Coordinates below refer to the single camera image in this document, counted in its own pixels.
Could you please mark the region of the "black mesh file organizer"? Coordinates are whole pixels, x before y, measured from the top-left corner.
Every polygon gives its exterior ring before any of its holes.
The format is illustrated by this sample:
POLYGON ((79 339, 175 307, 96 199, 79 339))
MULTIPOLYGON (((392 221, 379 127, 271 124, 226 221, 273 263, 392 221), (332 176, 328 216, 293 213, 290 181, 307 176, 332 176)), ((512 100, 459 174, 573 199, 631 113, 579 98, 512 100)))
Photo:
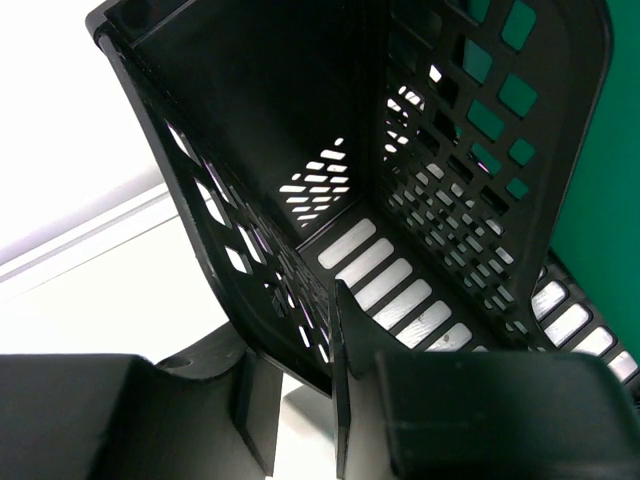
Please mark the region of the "black mesh file organizer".
POLYGON ((418 351, 639 367, 550 246, 610 66, 603 1, 106 1, 86 28, 257 353, 331 390, 344 282, 418 351))

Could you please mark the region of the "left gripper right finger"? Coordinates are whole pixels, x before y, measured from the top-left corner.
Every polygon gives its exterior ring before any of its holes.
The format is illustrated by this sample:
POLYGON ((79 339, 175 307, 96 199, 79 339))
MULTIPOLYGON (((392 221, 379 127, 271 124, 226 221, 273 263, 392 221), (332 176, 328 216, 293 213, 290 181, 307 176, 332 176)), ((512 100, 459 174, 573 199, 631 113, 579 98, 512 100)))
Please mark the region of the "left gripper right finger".
POLYGON ((598 358, 415 352, 331 290, 341 479, 635 479, 639 416, 598 358))

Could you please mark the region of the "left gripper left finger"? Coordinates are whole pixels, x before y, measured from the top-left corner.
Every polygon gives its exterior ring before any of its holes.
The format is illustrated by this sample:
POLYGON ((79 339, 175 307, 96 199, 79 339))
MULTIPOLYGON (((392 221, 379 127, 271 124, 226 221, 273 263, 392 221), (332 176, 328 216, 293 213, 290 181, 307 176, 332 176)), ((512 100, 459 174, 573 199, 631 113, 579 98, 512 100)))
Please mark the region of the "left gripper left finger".
POLYGON ((281 372, 234 334, 159 363, 137 355, 5 355, 5 479, 263 479, 281 372))

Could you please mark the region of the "green notebook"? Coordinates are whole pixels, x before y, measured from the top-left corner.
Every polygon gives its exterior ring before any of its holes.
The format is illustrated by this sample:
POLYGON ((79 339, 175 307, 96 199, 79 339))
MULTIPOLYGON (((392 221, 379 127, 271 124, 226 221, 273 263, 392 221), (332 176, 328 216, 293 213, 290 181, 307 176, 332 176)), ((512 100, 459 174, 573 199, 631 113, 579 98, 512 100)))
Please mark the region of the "green notebook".
POLYGON ((533 349, 637 349, 639 10, 436 1, 417 45, 423 238, 494 331, 533 349), (428 81, 425 71, 440 71, 428 81))

